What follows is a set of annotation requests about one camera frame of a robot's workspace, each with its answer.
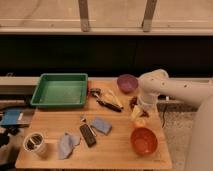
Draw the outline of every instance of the gray floor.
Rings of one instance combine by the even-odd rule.
[[[173,168],[170,171],[183,171],[196,110],[179,103],[161,103],[158,108],[162,123],[165,118],[164,131],[173,163]],[[8,160],[16,160],[18,149],[22,144],[23,133],[24,130],[21,130],[18,136],[11,137],[8,146],[0,149],[0,164]]]

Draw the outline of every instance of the blue cloth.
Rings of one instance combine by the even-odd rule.
[[[19,115],[21,113],[21,109],[8,109],[4,112],[1,125],[7,126],[7,125],[16,125]]]
[[[99,132],[104,133],[105,135],[107,135],[110,132],[110,130],[112,129],[112,125],[109,122],[107,122],[99,117],[96,117],[91,122],[91,126],[94,127],[95,129],[97,129]]]

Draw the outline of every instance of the green tray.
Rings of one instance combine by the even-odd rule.
[[[87,74],[42,74],[31,105],[81,108],[86,103]]]

